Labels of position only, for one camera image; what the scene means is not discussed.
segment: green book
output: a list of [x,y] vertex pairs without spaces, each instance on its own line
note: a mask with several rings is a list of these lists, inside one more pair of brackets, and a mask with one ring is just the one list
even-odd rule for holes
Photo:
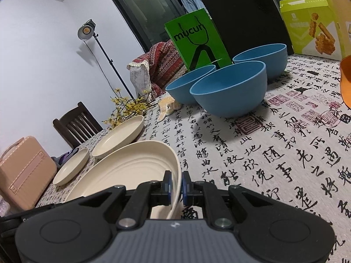
[[194,11],[165,24],[165,29],[189,71],[209,64],[217,69],[232,61],[208,14]]

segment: lamp cable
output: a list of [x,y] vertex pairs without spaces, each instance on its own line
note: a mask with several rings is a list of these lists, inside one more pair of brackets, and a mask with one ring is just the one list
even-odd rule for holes
[[113,93],[114,93],[114,94],[115,94],[115,95],[118,97],[118,95],[116,94],[116,92],[115,92],[115,91],[114,91],[114,89],[112,88],[112,86],[111,86],[111,84],[110,84],[110,82],[109,82],[108,78],[106,77],[106,75],[105,75],[104,71],[102,70],[101,65],[100,65],[100,63],[99,63],[98,59],[96,58],[95,54],[92,52],[92,50],[90,49],[89,45],[88,45],[88,44],[87,44],[85,41],[84,41],[84,43],[85,43],[85,45],[87,46],[87,48],[89,48],[89,50],[90,50],[91,54],[94,56],[94,58],[95,58],[95,60],[96,60],[96,62],[97,62],[97,64],[98,64],[98,66],[99,66],[99,68],[100,68],[101,72],[103,73],[103,75],[104,75],[104,77],[105,77],[106,81],[108,82],[108,85],[110,86],[111,90],[112,90],[112,91],[113,91]]

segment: table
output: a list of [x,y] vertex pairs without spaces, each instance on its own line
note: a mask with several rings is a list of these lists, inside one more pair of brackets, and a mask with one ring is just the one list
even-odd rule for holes
[[[264,101],[248,115],[218,118],[200,106],[184,106],[156,123],[158,109],[153,108],[145,116],[141,140],[169,144],[193,181],[210,181],[219,189],[240,184],[322,217],[336,233],[330,262],[347,263],[351,110],[343,103],[339,82],[339,62],[290,56],[285,73],[268,85]],[[106,133],[81,147],[92,151]],[[63,202],[93,163],[91,157],[62,188],[51,184],[38,206]],[[202,216],[197,207],[183,213],[186,218]]]

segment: orange cup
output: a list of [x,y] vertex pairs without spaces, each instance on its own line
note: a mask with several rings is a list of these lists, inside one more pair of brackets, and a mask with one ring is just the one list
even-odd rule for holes
[[340,90],[343,100],[351,108],[351,55],[344,58],[340,63]]

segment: lamp head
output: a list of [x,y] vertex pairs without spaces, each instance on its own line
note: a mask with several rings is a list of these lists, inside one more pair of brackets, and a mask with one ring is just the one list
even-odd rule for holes
[[96,24],[91,19],[83,24],[78,30],[79,39],[82,41],[90,39],[94,34],[95,26]]

